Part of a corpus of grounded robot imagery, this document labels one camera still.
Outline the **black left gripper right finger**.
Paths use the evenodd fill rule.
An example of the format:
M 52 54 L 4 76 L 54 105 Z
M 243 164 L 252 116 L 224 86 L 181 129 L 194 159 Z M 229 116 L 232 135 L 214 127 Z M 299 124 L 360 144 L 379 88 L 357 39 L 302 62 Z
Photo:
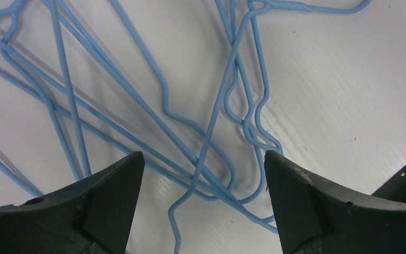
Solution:
M 406 253 L 406 203 L 367 195 L 267 151 L 283 253 Z

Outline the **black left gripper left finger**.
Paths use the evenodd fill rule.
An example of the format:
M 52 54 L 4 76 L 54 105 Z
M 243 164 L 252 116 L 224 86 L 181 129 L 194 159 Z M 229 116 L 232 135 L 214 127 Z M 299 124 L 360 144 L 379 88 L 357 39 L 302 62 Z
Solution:
M 144 168 L 132 152 L 57 191 L 0 206 L 0 253 L 125 253 Z

